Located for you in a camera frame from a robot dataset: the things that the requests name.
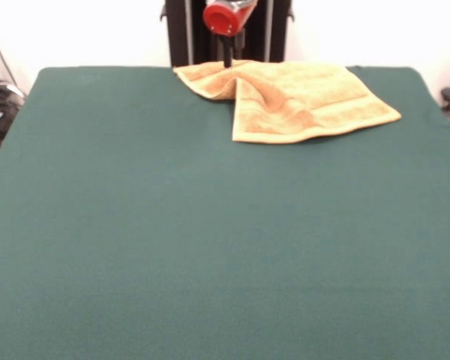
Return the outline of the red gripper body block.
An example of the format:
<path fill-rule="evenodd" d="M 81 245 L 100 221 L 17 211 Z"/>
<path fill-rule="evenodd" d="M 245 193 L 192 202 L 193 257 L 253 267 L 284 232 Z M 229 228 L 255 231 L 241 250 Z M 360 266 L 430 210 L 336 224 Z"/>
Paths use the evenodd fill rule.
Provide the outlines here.
<path fill-rule="evenodd" d="M 202 18 L 213 34 L 233 37 L 245 27 L 257 3 L 257 0 L 206 1 Z"/>

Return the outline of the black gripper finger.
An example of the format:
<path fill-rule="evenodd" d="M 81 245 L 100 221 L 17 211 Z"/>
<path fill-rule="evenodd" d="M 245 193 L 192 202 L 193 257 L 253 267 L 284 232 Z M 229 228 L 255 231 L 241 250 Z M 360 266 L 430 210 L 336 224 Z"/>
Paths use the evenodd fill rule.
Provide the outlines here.
<path fill-rule="evenodd" d="M 233 56 L 242 57 L 245 48 L 245 30 L 237 33 L 233 39 Z"/>
<path fill-rule="evenodd" d="M 219 40 L 223 48 L 223 66 L 231 68 L 233 64 L 234 37 L 220 36 Z"/>

